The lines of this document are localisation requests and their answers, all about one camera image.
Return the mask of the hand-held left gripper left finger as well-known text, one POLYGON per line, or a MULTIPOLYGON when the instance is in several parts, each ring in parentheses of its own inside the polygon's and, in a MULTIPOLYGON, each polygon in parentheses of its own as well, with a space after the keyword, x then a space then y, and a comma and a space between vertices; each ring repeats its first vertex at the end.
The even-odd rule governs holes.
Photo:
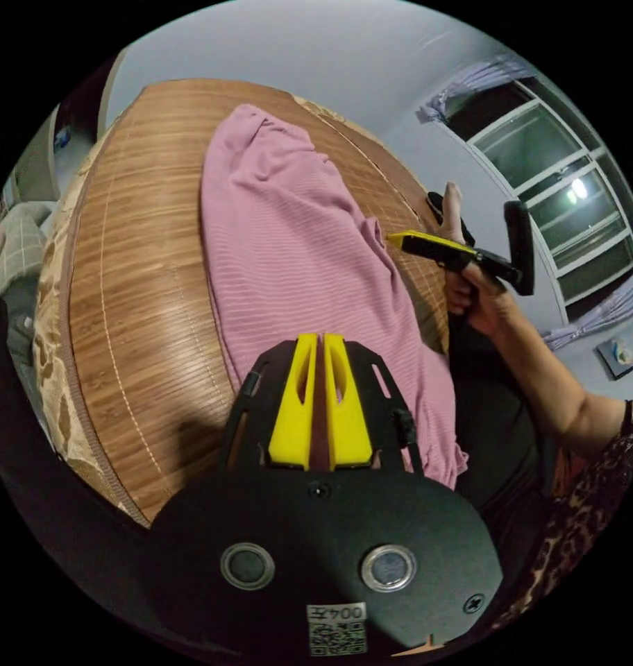
POLYGON ((309 466, 317 348, 317 334, 302 334, 295 341, 268 449, 276 466, 309 466))

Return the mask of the person's right hand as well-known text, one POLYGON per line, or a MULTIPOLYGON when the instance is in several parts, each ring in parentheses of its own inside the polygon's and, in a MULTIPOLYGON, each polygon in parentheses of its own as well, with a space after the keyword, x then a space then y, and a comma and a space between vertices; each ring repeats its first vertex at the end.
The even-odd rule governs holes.
POLYGON ((490 337, 522 317, 513 295, 497 278, 471 262, 460 272, 446 272, 448 311, 490 337))

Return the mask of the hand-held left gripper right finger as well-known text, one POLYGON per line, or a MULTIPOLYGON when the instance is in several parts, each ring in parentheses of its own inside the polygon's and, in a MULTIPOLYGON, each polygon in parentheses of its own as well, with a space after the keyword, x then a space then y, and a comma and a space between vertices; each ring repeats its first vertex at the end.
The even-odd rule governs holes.
POLYGON ((323 362, 329 466, 368 467, 373 448, 342 336, 324 336, 323 362))

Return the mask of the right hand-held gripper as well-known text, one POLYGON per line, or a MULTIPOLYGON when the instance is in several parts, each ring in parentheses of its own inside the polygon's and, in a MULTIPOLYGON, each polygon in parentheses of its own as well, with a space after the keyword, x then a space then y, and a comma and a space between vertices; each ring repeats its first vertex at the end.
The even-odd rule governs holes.
POLYGON ((386 241, 404 253, 432 260, 452 273, 461 273, 469 264, 477 264, 482 271, 507 282, 518 295, 523 295, 523 269, 489 251, 412 230, 390 233, 386 241))

